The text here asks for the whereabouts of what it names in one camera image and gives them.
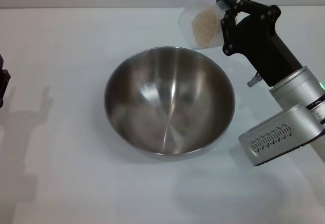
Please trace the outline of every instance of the bowl rim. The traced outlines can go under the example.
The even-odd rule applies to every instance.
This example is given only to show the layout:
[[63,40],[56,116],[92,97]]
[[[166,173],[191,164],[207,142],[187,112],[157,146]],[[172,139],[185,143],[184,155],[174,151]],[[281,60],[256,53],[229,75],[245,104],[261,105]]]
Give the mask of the bowl rim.
[[[107,88],[108,88],[108,85],[114,75],[114,73],[120,68],[120,66],[122,66],[124,63],[128,63],[131,61],[131,58],[141,54],[141,53],[144,53],[144,52],[147,52],[149,50],[156,50],[156,49],[162,49],[162,48],[171,48],[171,49],[181,49],[181,50],[185,50],[185,51],[189,51],[189,52],[193,52],[193,53],[198,53],[202,56],[204,56],[208,62],[212,63],[214,66],[216,66],[217,68],[220,69],[220,71],[224,74],[226,80],[228,81],[228,84],[230,85],[230,88],[231,88],[231,94],[232,94],[232,97],[233,97],[233,109],[232,109],[232,114],[229,118],[229,121],[227,122],[227,125],[226,127],[224,128],[224,130],[219,134],[218,137],[216,137],[215,139],[213,139],[211,142],[209,142],[208,144],[202,146],[201,148],[198,148],[198,149],[195,149],[195,150],[192,150],[192,151],[188,151],[188,152],[183,152],[183,153],[175,153],[175,154],[163,154],[163,153],[157,153],[157,152],[154,152],[154,151],[150,151],[150,150],[147,150],[147,149],[144,149],[132,142],[130,142],[129,140],[127,140],[125,137],[123,137],[114,127],[114,125],[112,124],[109,116],[108,116],[108,112],[107,112],[107,109],[106,109],[106,95],[107,95]],[[236,109],[236,98],[235,98],[235,92],[234,92],[234,88],[233,88],[233,85],[228,77],[228,75],[224,72],[224,70],[215,62],[213,61],[211,58],[207,57],[206,55],[196,51],[196,50],[192,50],[192,49],[188,49],[188,48],[183,48],[183,47],[178,47],[178,46],[158,46],[158,47],[153,47],[153,48],[149,48],[149,49],[145,49],[145,50],[142,50],[140,52],[137,52],[131,56],[129,56],[127,59],[125,59],[124,61],[122,61],[115,69],[114,71],[111,73],[107,83],[106,83],[106,86],[105,86],[105,91],[104,91],[104,110],[105,110],[105,114],[106,114],[106,117],[108,119],[108,122],[110,124],[110,126],[113,128],[113,130],[118,134],[118,136],[120,136],[124,141],[126,141],[129,145],[131,145],[132,147],[136,148],[136,149],[139,149],[141,151],[144,151],[144,152],[148,152],[148,153],[152,153],[152,154],[155,154],[155,155],[164,155],[164,156],[178,156],[178,155],[185,155],[185,154],[191,154],[191,153],[194,153],[194,152],[197,152],[201,149],[204,149],[208,146],[210,146],[211,144],[213,144],[214,142],[216,142],[224,133],[225,131],[228,129],[228,127],[230,126],[231,122],[233,121],[233,118],[234,118],[234,113],[235,113],[235,109]]]

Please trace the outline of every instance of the stainless steel bowl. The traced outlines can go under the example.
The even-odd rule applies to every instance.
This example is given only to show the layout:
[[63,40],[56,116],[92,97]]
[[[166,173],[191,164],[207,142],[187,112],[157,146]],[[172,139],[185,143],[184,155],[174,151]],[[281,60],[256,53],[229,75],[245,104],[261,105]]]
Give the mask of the stainless steel bowl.
[[227,129],[235,109],[232,85],[208,57],[158,47],[126,59],[105,89],[112,127],[130,144],[157,154],[199,150]]

